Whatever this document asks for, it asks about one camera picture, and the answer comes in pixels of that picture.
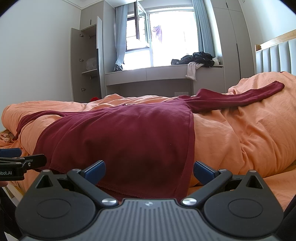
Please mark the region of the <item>dark red long-sleeve shirt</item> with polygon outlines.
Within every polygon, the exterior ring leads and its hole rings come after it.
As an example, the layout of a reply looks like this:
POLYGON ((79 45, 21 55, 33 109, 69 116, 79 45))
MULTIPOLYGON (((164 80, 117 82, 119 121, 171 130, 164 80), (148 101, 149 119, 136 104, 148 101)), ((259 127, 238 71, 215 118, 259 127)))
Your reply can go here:
POLYGON ((129 197, 182 199, 194 164, 193 115, 252 104, 284 87, 274 81, 236 95, 201 89, 166 102, 56 111, 59 119, 40 134, 34 154, 46 156, 44 168, 61 173, 102 160, 100 187, 129 197))

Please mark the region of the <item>pile of dark clothes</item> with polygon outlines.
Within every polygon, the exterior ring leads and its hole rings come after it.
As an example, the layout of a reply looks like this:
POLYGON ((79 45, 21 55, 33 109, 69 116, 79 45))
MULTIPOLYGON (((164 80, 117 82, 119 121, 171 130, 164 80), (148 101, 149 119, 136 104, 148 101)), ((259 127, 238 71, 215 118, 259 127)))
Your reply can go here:
POLYGON ((192 55, 186 55, 181 59, 172 59, 171 65, 187 65, 190 62, 203 64, 204 67, 212 67, 215 64, 211 54, 201 51, 195 52, 192 55))

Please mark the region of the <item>red object on floor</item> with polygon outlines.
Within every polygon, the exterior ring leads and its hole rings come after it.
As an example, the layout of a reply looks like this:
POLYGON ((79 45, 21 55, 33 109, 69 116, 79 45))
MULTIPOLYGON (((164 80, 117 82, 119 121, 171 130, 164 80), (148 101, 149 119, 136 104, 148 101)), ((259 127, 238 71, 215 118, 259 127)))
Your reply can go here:
POLYGON ((93 97, 92 99, 90 99, 90 102, 97 101, 97 100, 100 100, 100 98, 98 98, 98 97, 93 97))

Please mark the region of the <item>open grey wardrobe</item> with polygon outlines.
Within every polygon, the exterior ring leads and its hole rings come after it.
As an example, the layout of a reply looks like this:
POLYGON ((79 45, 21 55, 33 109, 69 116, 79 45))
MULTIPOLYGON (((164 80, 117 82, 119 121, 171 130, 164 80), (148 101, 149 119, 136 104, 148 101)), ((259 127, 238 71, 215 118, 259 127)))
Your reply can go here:
POLYGON ((93 97, 101 97, 96 37, 96 25, 71 29, 70 70, 75 102, 85 103, 93 97))

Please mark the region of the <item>grey window seat desk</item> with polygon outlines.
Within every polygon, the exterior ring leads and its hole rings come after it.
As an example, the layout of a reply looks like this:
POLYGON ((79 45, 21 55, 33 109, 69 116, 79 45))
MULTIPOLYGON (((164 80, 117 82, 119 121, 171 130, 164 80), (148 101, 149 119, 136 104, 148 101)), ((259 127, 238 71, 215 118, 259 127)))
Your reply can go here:
POLYGON ((224 69, 221 65, 197 69, 197 81, 187 79, 186 74, 187 65, 107 73, 105 75, 106 94, 117 93, 124 97, 143 95, 173 97, 176 91, 186 91, 189 95, 194 95, 201 88, 215 92, 225 91, 224 69))

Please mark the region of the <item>white garment hanging off ledge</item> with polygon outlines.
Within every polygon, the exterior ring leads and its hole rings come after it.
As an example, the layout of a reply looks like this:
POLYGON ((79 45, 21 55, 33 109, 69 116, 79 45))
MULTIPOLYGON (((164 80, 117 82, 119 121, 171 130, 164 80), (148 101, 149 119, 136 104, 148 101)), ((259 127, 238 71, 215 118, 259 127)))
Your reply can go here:
POLYGON ((187 79, 191 79, 193 81, 197 81, 196 80, 196 70, 203 67, 204 64, 201 63, 196 63, 196 62, 190 62, 187 64, 187 74, 185 75, 185 77, 187 79))

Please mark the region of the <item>tall grey wardrobe right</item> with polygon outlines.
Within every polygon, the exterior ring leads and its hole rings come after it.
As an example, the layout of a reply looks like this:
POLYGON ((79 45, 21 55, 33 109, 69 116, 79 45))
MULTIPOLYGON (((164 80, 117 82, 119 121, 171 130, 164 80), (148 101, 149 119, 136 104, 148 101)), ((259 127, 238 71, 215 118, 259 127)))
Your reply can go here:
POLYGON ((211 1, 217 23, 224 66, 225 89, 254 75, 247 24, 239 1, 211 1))

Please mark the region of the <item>right blue-grey curtain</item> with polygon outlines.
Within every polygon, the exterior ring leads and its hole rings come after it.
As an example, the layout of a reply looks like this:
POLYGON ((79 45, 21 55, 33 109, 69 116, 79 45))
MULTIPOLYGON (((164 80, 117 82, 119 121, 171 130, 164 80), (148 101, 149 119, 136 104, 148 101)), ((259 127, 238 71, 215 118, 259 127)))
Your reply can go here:
POLYGON ((203 0, 192 0, 192 4, 197 25, 198 49, 200 52, 202 51, 215 57, 212 31, 205 3, 203 0))

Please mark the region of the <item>blue-grey curtain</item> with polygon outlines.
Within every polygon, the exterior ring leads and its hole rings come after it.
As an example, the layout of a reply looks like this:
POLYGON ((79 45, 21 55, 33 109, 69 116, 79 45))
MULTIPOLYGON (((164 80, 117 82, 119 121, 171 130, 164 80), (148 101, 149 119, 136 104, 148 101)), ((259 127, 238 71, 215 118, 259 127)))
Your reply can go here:
POLYGON ((114 65, 114 71, 123 70, 123 62, 125 58, 126 51, 126 28, 127 28, 127 12, 128 5, 124 4, 122 6, 116 7, 116 62, 114 65))
POLYGON ((205 3, 203 0, 192 0, 192 4, 197 25, 198 49, 200 52, 202 51, 215 57, 212 31, 205 3))

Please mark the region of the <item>window with open sash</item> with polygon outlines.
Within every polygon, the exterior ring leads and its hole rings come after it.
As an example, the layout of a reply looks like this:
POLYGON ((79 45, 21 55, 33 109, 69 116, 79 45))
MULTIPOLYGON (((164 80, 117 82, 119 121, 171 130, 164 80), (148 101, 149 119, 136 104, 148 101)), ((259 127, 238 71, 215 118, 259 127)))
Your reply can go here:
POLYGON ((128 5, 124 70, 168 66, 199 51, 192 1, 139 1, 128 5))

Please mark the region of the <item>purple garment outside window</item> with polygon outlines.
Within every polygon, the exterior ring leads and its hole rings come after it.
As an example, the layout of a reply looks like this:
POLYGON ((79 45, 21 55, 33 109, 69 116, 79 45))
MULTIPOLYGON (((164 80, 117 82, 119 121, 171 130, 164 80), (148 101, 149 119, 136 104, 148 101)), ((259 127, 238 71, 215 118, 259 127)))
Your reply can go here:
POLYGON ((161 43, 163 39, 163 31, 161 25, 154 26, 152 29, 152 40, 161 43))

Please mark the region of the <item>left blue-grey curtain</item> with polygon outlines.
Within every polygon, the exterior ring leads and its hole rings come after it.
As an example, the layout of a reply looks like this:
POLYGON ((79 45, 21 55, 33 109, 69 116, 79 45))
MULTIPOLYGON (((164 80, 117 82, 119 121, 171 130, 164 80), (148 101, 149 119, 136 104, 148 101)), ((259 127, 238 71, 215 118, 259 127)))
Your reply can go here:
POLYGON ((127 12, 128 5, 124 4, 122 6, 116 7, 116 62, 114 65, 114 71, 123 70, 123 62, 125 58, 126 51, 126 28, 127 28, 127 12))

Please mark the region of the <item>wall socket plate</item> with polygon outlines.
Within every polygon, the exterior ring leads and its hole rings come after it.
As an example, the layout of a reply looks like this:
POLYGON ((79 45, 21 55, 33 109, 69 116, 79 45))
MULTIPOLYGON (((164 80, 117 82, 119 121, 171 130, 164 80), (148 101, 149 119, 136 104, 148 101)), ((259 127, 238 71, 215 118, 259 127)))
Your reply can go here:
POLYGON ((186 91, 176 91, 175 96, 181 96, 181 95, 189 95, 189 92, 186 91))

